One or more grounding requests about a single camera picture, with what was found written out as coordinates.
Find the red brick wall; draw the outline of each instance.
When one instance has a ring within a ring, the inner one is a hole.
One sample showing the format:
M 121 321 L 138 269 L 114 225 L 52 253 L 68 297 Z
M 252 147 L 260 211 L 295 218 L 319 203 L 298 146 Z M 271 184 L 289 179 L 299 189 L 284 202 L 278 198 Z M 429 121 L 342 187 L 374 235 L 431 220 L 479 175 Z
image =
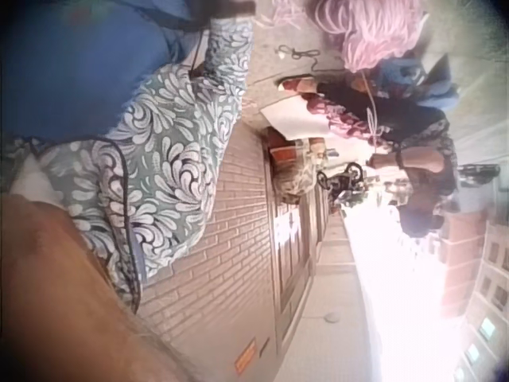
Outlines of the red brick wall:
M 242 124 L 227 148 L 216 203 L 192 253 L 150 280 L 139 314 L 206 373 L 238 380 L 235 360 L 255 338 L 244 380 L 275 372 L 269 217 L 261 140 Z

